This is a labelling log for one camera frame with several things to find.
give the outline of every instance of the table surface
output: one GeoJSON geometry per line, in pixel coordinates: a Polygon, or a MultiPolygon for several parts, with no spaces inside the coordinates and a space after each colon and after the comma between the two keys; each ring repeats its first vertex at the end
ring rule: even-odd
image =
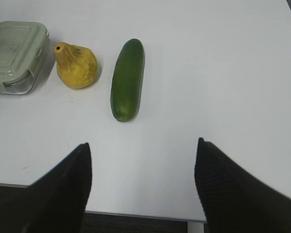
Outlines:
{"type": "Polygon", "coordinates": [[[71,90],[51,52],[32,93],[0,95],[0,183],[31,184],[89,142],[88,211],[205,220],[193,177],[204,137],[291,197],[285,0],[5,0],[6,20],[45,24],[51,46],[91,48],[102,71],[94,85],[71,90]],[[111,81],[134,37],[146,54],[141,104],[133,121],[119,123],[111,81]]]}

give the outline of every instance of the yellow gourd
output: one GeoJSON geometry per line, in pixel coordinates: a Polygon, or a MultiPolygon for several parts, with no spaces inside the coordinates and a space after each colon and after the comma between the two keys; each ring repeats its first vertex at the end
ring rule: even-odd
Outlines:
{"type": "Polygon", "coordinates": [[[94,82],[97,59],[90,49],[60,42],[55,45],[53,53],[58,76],[65,85],[80,89],[94,82]]]}

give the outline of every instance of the cucumber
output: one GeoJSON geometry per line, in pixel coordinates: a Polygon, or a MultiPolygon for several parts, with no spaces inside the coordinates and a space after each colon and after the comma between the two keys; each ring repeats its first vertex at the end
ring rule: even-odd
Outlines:
{"type": "Polygon", "coordinates": [[[122,47],[116,61],[112,89],[111,109],[120,122],[131,120],[137,113],[144,68],[142,43],[131,39],[122,47]]]}

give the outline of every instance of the gray lid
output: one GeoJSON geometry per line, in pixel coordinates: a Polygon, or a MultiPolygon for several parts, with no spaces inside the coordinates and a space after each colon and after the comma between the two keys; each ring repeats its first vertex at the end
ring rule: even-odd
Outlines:
{"type": "Polygon", "coordinates": [[[0,85],[16,83],[28,72],[35,76],[36,57],[48,34],[41,23],[0,23],[0,85]]]}

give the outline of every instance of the food container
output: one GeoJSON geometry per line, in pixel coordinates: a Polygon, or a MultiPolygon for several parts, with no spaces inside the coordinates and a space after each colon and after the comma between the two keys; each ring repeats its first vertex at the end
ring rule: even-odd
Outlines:
{"type": "Polygon", "coordinates": [[[0,93],[29,92],[47,56],[50,40],[41,23],[0,23],[0,93]]]}

